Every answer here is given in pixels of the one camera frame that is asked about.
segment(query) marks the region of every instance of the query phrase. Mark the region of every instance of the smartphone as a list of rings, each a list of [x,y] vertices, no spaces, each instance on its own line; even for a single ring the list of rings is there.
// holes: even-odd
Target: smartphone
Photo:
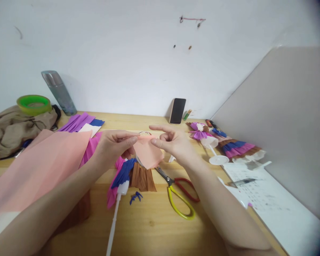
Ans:
[[[182,114],[184,113],[186,99],[175,98],[172,104],[172,111],[170,116],[171,124],[180,124]]]

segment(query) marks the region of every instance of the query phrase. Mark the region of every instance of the thermos bottle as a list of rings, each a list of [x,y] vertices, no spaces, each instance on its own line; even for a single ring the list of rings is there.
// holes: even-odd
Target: thermos bottle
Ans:
[[[76,107],[57,71],[42,71],[42,76],[64,113],[67,116],[75,115],[77,113]]]

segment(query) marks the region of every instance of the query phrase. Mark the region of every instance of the green tape roll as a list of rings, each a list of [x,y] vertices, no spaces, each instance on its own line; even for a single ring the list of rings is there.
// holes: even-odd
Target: green tape roll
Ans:
[[[29,116],[37,116],[50,112],[52,106],[50,100],[41,95],[25,95],[17,99],[21,111]]]

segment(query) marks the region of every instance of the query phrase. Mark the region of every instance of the gray partition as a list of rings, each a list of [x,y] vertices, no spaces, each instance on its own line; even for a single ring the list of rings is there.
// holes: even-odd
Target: gray partition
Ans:
[[[212,120],[320,219],[320,47],[271,50]]]

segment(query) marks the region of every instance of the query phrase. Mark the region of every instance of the yellow scissors handle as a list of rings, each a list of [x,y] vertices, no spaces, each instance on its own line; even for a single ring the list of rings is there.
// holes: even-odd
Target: yellow scissors handle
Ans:
[[[171,191],[177,196],[179,197],[189,208],[190,208],[190,214],[189,215],[186,215],[186,214],[183,214],[181,211],[178,210],[178,208],[175,206],[174,202],[173,202],[173,198],[172,198],[172,193]],[[192,205],[185,199],[183,198],[180,194],[178,194],[175,189],[172,187],[172,185],[170,185],[169,187],[167,187],[167,192],[168,192],[168,197],[170,199],[170,203],[171,203],[171,206],[173,207],[173,209],[175,210],[175,212],[177,214],[179,214],[182,218],[184,219],[187,219],[187,220],[191,220],[191,219],[194,219],[195,215],[196,215],[196,212],[194,211]]]

